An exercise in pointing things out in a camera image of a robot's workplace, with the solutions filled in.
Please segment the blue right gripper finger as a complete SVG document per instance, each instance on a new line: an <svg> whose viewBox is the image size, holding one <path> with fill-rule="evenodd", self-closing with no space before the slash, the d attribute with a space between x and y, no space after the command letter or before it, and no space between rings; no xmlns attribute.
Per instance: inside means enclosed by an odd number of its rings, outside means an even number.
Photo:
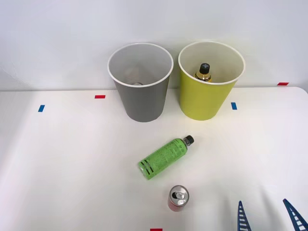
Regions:
<svg viewBox="0 0 308 231"><path fill-rule="evenodd" d="M293 205L287 199L283 199L283 203L290 216L294 230L295 231L308 231L308 223L300 215L300 213L293 207Z"/></svg>
<svg viewBox="0 0 308 231"><path fill-rule="evenodd" d="M246 217L242 201L239 201L238 203L237 231L251 231L251 227Z"/></svg>

